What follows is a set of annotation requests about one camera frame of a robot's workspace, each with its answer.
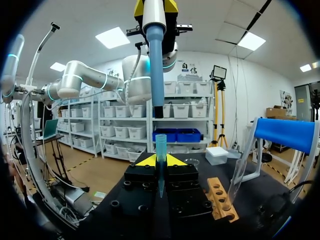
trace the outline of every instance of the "blue tube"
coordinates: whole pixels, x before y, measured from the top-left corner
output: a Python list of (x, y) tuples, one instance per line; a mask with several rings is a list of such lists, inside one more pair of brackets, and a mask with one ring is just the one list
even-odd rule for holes
[(150, 76), (152, 105), (162, 107), (165, 103), (164, 72), (162, 62), (162, 40), (164, 29), (159, 24), (151, 24), (146, 29), (146, 39), (150, 50)]
[(160, 198), (162, 198), (165, 189), (165, 168), (167, 165), (167, 135), (158, 134), (155, 136), (155, 155), (159, 193)]

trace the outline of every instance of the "ceiling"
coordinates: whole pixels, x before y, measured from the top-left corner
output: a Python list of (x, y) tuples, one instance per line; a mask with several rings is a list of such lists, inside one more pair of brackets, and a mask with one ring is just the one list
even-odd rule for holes
[[(197, 51), (238, 56), (291, 80), (301, 79), (300, 67), (315, 62), (313, 53), (293, 15), (278, 0), (272, 0), (250, 32), (262, 37), (266, 43), (252, 52), (237, 44), (254, 16), (266, 0), (176, 0), (179, 7), (178, 22), (191, 23), (193, 32), (177, 37), (180, 51)], [(122, 59), (136, 54), (134, 44), (113, 49), (105, 48), (97, 34), (115, 27), (123, 31), (137, 25), (133, 17), (135, 0), (55, 0), (44, 1), (31, 16), (21, 33), (25, 37), (17, 74), (26, 77), (33, 56), (41, 40), (55, 22), (61, 29), (41, 51), (34, 79), (51, 82), (62, 73), (50, 69), (59, 62), (66, 64), (78, 60), (89, 66)], [(141, 42), (142, 36), (129, 37), (131, 43)]]

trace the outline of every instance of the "blue chair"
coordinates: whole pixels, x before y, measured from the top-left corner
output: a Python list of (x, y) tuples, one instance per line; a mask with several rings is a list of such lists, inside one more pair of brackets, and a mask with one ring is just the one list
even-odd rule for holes
[[(242, 182), (260, 176), (262, 167), (263, 140), (282, 144), (292, 149), (308, 154), (306, 165), (299, 183), (307, 180), (316, 157), (320, 122), (279, 120), (270, 118), (256, 118), (253, 122), (248, 141), (246, 143), (241, 161), (247, 161), (255, 140), (257, 141), (257, 165), (253, 173), (243, 176)], [(295, 202), (302, 187), (291, 194), (292, 202)]]

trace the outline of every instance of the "yellow tripod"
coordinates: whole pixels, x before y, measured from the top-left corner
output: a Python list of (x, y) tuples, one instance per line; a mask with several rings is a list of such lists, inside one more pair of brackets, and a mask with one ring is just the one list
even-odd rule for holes
[[(221, 81), (222, 84), (218, 84), (216, 80), (214, 80), (214, 100), (215, 100), (215, 112), (214, 112), (214, 132), (213, 132), (213, 141), (209, 145), (209, 147), (217, 147), (220, 142), (220, 147), (225, 146), (228, 148), (228, 143), (225, 135), (225, 120), (226, 120), (226, 111), (225, 111), (225, 88), (226, 85), (224, 84), (223, 80)], [(222, 124), (221, 126), (221, 134), (218, 136), (218, 110), (219, 110), (219, 97), (218, 91), (221, 91), (221, 107), (222, 107)]]

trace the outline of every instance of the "ceiling light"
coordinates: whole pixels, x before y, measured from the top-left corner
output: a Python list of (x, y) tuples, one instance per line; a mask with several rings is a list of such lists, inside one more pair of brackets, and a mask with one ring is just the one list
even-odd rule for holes
[(266, 40), (264, 40), (263, 38), (254, 35), (251, 32), (247, 32), (238, 43), (238, 46), (255, 51), (265, 42)]
[(307, 72), (311, 70), (311, 66), (309, 64), (300, 67), (302, 72)]
[(316, 62), (312, 63), (312, 67), (314, 69), (319, 68), (320, 67), (320, 61), (316, 61)]
[(115, 47), (130, 43), (129, 39), (118, 26), (116, 28), (98, 34), (97, 36), (95, 36), (95, 38), (98, 39), (108, 49), (113, 49)]
[(66, 69), (66, 65), (63, 65), (61, 63), (55, 62), (51, 67), (51, 69), (56, 70), (58, 72), (62, 72)]

